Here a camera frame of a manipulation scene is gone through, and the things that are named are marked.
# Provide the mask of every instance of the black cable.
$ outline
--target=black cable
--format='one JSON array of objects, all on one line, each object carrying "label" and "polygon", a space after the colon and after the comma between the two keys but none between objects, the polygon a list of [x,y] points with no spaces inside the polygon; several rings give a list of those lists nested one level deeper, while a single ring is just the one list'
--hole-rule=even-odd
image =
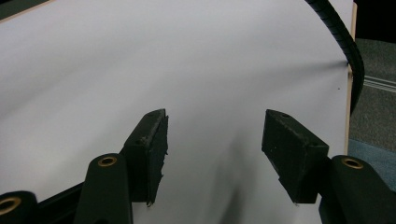
[{"label": "black cable", "polygon": [[350,64],[353,75],[350,103],[350,113],[352,113],[358,103],[364,82],[364,64],[361,53],[346,26],[341,21],[340,16],[328,0],[305,0],[305,2],[318,13],[327,28],[329,28]]}]

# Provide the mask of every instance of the white backdrop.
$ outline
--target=white backdrop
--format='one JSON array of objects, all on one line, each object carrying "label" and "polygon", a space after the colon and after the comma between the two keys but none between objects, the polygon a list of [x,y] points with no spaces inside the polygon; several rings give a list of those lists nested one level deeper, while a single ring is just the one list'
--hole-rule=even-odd
[{"label": "white backdrop", "polygon": [[[352,1],[333,0],[346,24]],[[0,194],[39,201],[166,108],[169,156],[135,223],[319,223],[261,152],[265,109],[342,154],[347,62],[303,0],[65,1],[0,23]]]}]

